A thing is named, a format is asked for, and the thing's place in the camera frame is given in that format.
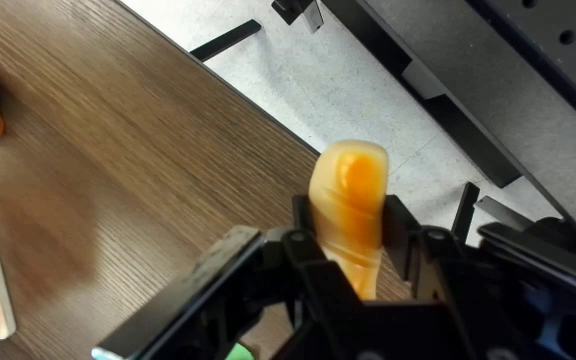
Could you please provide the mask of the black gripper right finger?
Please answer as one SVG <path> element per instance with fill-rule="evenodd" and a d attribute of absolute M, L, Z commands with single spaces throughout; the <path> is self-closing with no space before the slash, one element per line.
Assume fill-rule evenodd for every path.
<path fill-rule="evenodd" d="M 446 229 L 423 227 L 398 197 L 388 197 L 382 212 L 386 258 L 410 287 L 408 301 L 380 301 L 388 313 L 453 313 L 454 284 L 450 268 L 463 260 Z"/>

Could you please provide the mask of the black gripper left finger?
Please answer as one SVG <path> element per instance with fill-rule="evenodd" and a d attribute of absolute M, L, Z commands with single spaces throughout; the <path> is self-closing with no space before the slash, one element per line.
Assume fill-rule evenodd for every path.
<path fill-rule="evenodd" d="M 284 360 L 357 360 L 360 301 L 315 237 L 313 206 L 293 199 L 293 231 L 283 238 L 296 287 L 288 307 L 295 335 L 283 346 Z"/>

